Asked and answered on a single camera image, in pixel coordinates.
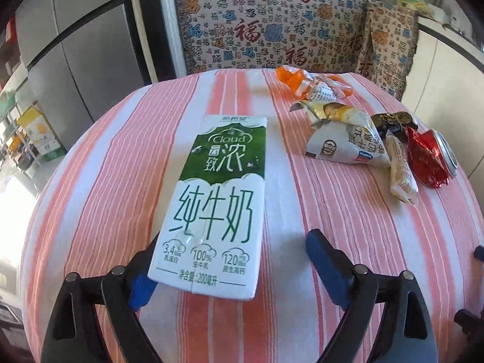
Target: patterned fabric cover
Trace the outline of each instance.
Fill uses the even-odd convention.
[[[371,0],[176,0],[188,74],[218,68],[358,72],[401,99],[415,12]]]

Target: white candy wrapper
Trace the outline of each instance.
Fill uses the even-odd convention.
[[[313,87],[308,101],[316,101],[323,103],[336,102],[336,94],[325,82],[319,82]]]
[[[390,159],[380,137],[365,132],[363,127],[321,120],[306,147],[306,155],[342,163],[366,163],[389,168]]]
[[[387,132],[386,149],[391,159],[390,192],[406,204],[417,205],[419,187],[407,162],[406,151],[395,136]]]

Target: refrigerator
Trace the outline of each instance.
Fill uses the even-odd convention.
[[[28,84],[67,150],[131,92],[176,77],[161,0],[23,0],[15,20]]]

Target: can lid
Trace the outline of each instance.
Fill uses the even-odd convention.
[[[447,141],[439,131],[436,131],[435,129],[433,129],[432,133],[434,134],[435,141],[439,146],[442,159],[444,160],[444,163],[445,163],[444,166],[447,168],[447,170],[452,176],[457,176],[456,155],[454,154],[451,147],[449,146],[449,144],[447,143]]]

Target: green carton label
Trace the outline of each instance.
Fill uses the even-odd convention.
[[[264,178],[265,127],[232,123],[197,136],[180,180],[200,178],[209,184],[223,183],[254,173]]]

